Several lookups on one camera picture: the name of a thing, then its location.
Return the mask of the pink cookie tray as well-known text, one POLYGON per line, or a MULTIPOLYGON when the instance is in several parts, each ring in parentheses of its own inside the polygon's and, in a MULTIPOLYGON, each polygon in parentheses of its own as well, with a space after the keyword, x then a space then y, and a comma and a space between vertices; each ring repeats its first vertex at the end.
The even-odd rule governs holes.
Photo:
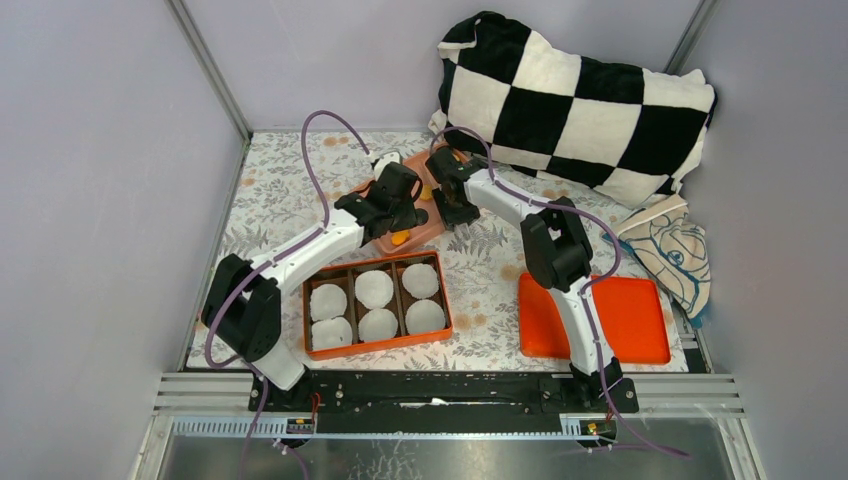
MULTIPOLYGON (((371 181, 375 180, 376 177, 380 175, 380 172, 382 171, 383 167, 389 162, 401 163, 404 166, 412 169, 418 174, 418 176, 422 180, 423 186, 429 185, 433 191, 435 188, 438 187, 438 185, 425 166, 425 162, 427 159, 428 153, 426 151, 419 152, 408 158, 403 157, 396 150, 386 152, 370 161, 370 165, 374 173, 374 178, 360 185, 349 193, 365 188, 371 181)), ((415 206, 417 208, 422 208, 429 213, 429 220, 427 221, 427 223, 425 225, 410 229, 409 231, 411 233, 411 236, 409 240, 400 246, 393 246, 391 244, 390 237, 393 233, 387 233, 380 238, 370 241, 369 243, 372 244, 381 255, 392 256, 410 252, 426 244, 428 241, 439 236, 445 231, 445 227, 442 223, 441 216, 439 215, 439 212, 437 210, 434 198, 432 201, 422 201, 418 198, 415 201, 415 206)))

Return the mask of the orange cookie box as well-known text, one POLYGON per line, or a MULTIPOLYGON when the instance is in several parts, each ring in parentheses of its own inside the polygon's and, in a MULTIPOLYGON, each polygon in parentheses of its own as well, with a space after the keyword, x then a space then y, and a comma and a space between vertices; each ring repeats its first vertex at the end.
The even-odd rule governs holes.
POLYGON ((315 361, 448 340, 453 320, 434 251, 336 265, 302 284, 304 348, 315 361))

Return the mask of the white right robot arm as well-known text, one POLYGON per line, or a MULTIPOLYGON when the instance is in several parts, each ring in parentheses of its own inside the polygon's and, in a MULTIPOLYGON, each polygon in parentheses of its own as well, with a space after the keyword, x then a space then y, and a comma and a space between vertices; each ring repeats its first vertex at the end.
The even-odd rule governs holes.
POLYGON ((481 159, 463 163, 448 147, 431 153, 425 167, 437 183, 432 195, 447 230, 473 223, 485 209, 520 231, 526 269, 554 300, 569 341, 575 402, 589 412, 601 410, 623 373, 592 292, 593 250, 581 219, 597 219, 565 197, 550 202, 491 178, 481 159))

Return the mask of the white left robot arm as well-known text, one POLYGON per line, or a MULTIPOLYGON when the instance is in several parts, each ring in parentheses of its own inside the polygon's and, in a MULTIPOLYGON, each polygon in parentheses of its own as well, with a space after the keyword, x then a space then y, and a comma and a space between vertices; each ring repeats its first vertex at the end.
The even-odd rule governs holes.
POLYGON ((327 206, 325 218, 287 243, 246 260, 230 254, 215 270, 201 321, 272 386, 288 411, 309 401, 307 368, 281 337, 282 299, 331 261, 389 232, 427 221, 416 208, 423 182, 412 169, 388 162, 362 191, 327 206))

